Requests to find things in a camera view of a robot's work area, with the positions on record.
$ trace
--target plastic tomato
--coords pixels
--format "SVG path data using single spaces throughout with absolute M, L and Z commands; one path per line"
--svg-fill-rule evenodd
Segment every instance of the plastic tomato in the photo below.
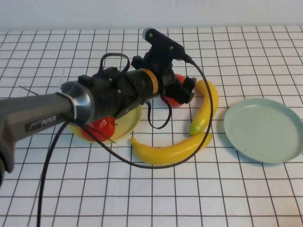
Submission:
M 102 132 L 106 137 L 104 137 L 101 133 L 90 129 L 87 127 L 87 129 L 96 136 L 100 141 L 105 141 L 108 138 L 110 138 L 116 129 L 115 119 L 113 117 L 105 117 L 98 121 L 94 121 L 92 123 L 88 124 L 89 126 L 93 127 L 94 129 Z M 90 135 L 88 135 L 83 129 L 81 129 L 81 133 L 84 137 L 84 139 L 89 141 L 95 141 Z
M 180 74 L 176 74 L 176 77 L 178 80 L 180 80 L 181 83 L 184 82 L 185 80 L 185 77 L 180 75 Z M 169 97 L 166 97 L 167 101 L 169 102 L 169 104 L 171 105 L 171 107 L 179 107 L 179 106 L 182 106 L 182 104 L 178 103 L 176 100 L 174 100 L 173 98 L 169 98 Z

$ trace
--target table surface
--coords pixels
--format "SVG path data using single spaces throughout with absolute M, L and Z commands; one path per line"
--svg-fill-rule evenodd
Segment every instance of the table surface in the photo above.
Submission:
M 301 227 L 303 156 L 280 165 L 244 158 L 228 142 L 224 113 L 245 98 L 279 101 L 303 119 L 303 31 L 300 26 L 160 29 L 186 48 L 220 94 L 213 141 L 175 168 L 130 167 L 69 129 L 60 137 L 45 182 L 43 227 Z M 56 92 L 62 82 L 97 72 L 106 52 L 143 56 L 142 30 L 23 31 L 0 33 L 0 98 Z M 174 61 L 174 71 L 201 79 Z M 123 67 L 120 59 L 106 66 Z M 166 146 L 187 137 L 201 106 L 196 96 L 173 109 L 162 130 L 152 129 L 144 106 L 140 123 L 112 150 L 132 161 L 130 138 Z M 168 110 L 154 98 L 152 120 Z M 15 169 L 0 189 L 0 226 L 36 226 L 37 191 L 47 149 L 58 126 L 17 143 Z

